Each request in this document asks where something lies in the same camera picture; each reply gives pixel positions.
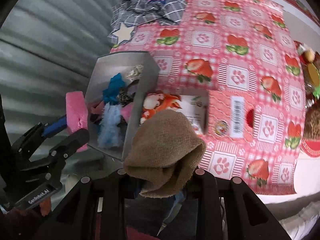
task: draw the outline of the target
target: blue fabric scrap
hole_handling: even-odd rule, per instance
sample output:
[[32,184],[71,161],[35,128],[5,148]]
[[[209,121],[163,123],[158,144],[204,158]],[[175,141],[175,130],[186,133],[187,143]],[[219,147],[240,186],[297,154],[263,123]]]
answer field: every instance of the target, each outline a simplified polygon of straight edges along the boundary
[[107,89],[102,91],[102,97],[105,104],[117,105],[119,100],[117,96],[120,88],[125,87],[125,82],[122,80],[120,73],[110,79],[110,83]]
[[120,110],[121,105],[111,106],[110,103],[105,105],[98,135],[99,147],[109,149],[123,146],[124,136],[120,127],[117,127],[121,121]]

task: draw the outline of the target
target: round sticker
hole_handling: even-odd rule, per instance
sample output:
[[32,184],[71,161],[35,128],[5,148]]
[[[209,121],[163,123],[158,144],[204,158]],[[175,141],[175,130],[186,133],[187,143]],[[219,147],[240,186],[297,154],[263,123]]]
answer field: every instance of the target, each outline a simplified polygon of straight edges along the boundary
[[215,126],[215,133],[217,135],[223,136],[226,135],[229,130],[229,126],[226,121],[219,120]]

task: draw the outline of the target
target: cable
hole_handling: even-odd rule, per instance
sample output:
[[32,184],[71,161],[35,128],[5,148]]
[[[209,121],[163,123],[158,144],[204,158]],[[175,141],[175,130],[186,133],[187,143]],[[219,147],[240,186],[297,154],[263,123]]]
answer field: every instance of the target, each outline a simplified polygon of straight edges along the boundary
[[222,202],[221,202],[221,200],[222,200],[222,198],[219,198],[220,199],[220,206],[221,206],[221,208],[222,208],[222,215],[221,215],[221,218],[223,219],[224,218],[224,207],[222,206]]

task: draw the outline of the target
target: yellow disc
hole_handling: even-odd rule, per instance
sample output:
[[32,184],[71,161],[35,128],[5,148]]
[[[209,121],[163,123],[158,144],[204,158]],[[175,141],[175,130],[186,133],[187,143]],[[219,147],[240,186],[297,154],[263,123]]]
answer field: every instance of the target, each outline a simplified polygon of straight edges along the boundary
[[309,72],[312,84],[316,87],[319,86],[320,85],[320,77],[319,77],[319,72],[318,72],[316,66],[313,64],[308,64],[308,72]]

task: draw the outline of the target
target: gray plaid fabric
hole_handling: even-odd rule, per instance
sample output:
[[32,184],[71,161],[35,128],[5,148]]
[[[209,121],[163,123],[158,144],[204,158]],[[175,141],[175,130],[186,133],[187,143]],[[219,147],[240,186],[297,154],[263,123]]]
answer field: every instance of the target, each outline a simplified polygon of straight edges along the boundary
[[183,11],[186,7],[185,0],[123,0],[122,4],[113,7],[113,18],[111,21],[112,32],[109,40],[117,44],[118,38],[113,35],[119,30],[121,22],[127,27],[142,25],[157,20],[161,26],[179,25]]

